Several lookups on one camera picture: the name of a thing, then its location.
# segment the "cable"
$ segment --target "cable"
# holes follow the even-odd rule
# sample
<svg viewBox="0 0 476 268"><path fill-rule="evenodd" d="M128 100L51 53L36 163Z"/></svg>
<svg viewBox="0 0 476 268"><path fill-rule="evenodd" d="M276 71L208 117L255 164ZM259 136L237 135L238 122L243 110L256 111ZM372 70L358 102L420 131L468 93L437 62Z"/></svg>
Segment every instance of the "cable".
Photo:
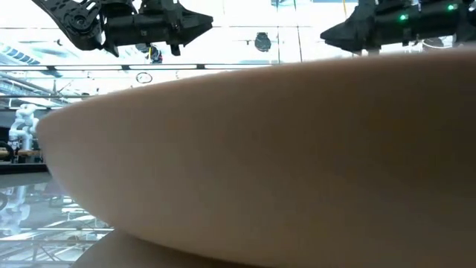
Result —
<svg viewBox="0 0 476 268"><path fill-rule="evenodd" d="M450 48L449 46L447 47L436 47L436 46L433 46L433 45L428 45L428 44L425 44L424 42L422 42L423 45L426 45L427 47L429 48L436 48L436 49L447 49L447 48Z"/></svg>
<svg viewBox="0 0 476 268"><path fill-rule="evenodd" d="M296 6L296 0L294 0L295 3L295 12L298 13L298 7ZM299 23L297 24L297 40L299 42L299 55L300 55L300 61L303 62L303 48L300 45L300 31L299 31Z"/></svg>
<svg viewBox="0 0 476 268"><path fill-rule="evenodd" d="M15 156L15 151L13 151L13 148L7 142L4 141L0 141L0 147L4 147L5 149L7 149L8 153L6 156L0 157L0 161L11 162L13 157Z"/></svg>
<svg viewBox="0 0 476 268"><path fill-rule="evenodd" d="M345 5L345 0L342 0L342 5L344 6L344 16L345 16L345 19L347 19L347 7Z"/></svg>
<svg viewBox="0 0 476 268"><path fill-rule="evenodd" d="M280 6L280 2L277 1L276 2L276 13L280 12L279 11L279 6ZM277 26L277 63L281 64L280 26L279 26L279 23L278 23L278 26Z"/></svg>

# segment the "black mechanical arm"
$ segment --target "black mechanical arm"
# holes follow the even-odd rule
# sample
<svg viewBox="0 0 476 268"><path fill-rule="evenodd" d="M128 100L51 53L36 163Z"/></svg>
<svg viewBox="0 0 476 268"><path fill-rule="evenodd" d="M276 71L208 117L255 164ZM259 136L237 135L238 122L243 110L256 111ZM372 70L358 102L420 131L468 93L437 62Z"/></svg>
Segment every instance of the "black mechanical arm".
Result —
<svg viewBox="0 0 476 268"><path fill-rule="evenodd" d="M174 0L32 0L79 49L104 48L119 56L118 46L166 42L172 54L212 28L213 18L185 9Z"/></svg>
<svg viewBox="0 0 476 268"><path fill-rule="evenodd" d="M360 54L382 45L453 35L454 45L476 40L474 0L359 0L352 15L321 34L326 44Z"/></svg>

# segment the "ceiling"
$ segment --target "ceiling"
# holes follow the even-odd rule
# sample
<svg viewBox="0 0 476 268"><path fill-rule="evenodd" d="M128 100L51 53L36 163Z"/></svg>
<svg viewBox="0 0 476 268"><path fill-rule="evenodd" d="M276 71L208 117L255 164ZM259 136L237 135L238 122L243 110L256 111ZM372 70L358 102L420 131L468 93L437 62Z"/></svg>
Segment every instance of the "ceiling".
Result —
<svg viewBox="0 0 476 268"><path fill-rule="evenodd" d="M343 22L355 1L339 0L181 0L187 9L211 15L213 28L174 57L163 43L155 44L163 53L163 64L275 64L298 63L336 57L350 53L326 45L319 38L322 31ZM105 51L80 51L58 29L52 19L31 0L2 0L0 10L0 65L123 65L149 64L134 46L120 47L120 57ZM257 33L265 32L271 49L260 52L254 47ZM22 58L12 57L18 51ZM401 51L391 45L385 51ZM161 83L217 70L147 71L151 83ZM9 72L10 76L28 80L63 94L106 94L141 86L136 80L141 71L59 71L45 75L39 71Z"/></svg>

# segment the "metal frame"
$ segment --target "metal frame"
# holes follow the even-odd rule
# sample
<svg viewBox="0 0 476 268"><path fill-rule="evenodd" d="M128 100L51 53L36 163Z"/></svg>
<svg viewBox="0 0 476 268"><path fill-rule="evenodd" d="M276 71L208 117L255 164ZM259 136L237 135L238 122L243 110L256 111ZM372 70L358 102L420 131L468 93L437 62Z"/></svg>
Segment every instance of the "metal frame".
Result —
<svg viewBox="0 0 476 268"><path fill-rule="evenodd" d="M48 245L48 244L55 244L55 243L75 243L75 244L86 244L86 245L91 244L92 245L96 242L97 242L96 240L0 240L0 245L6 244L6 243L14 243L14 244L25 243L25 244L33 244L33 245L38 245L38 244Z"/></svg>
<svg viewBox="0 0 476 268"><path fill-rule="evenodd" d="M276 63L198 63L198 64L108 64L108 65L61 65L61 66L1 66L0 71L160 71L160 70L228 70L279 65Z"/></svg>
<svg viewBox="0 0 476 268"><path fill-rule="evenodd" d="M74 261L0 261L0 264L44 264L44 265L72 265Z"/></svg>
<svg viewBox="0 0 476 268"><path fill-rule="evenodd" d="M49 182L51 175L45 164L0 165L0 188Z"/></svg>
<svg viewBox="0 0 476 268"><path fill-rule="evenodd" d="M44 228L21 228L22 231L47 231L47 232L56 232L56 231L87 231L87 232L112 232L114 231L113 228L68 228L68 227L44 227Z"/></svg>
<svg viewBox="0 0 476 268"><path fill-rule="evenodd" d="M4 74L4 73L1 73L0 72L0 77L2 78L5 78L5 79L8 79L8 80L12 80L12 81L15 81L16 83L19 83L21 84L22 86L27 86L29 88L31 88L32 90L35 90L35 91L41 91L43 93L47 93L47 94L53 94L54 92L51 91L50 89L45 89L41 86L37 86L33 83L30 83L28 81L24 81L24 80L21 80L19 78L16 78L16 77L13 77L11 75L8 75L8 74Z"/></svg>

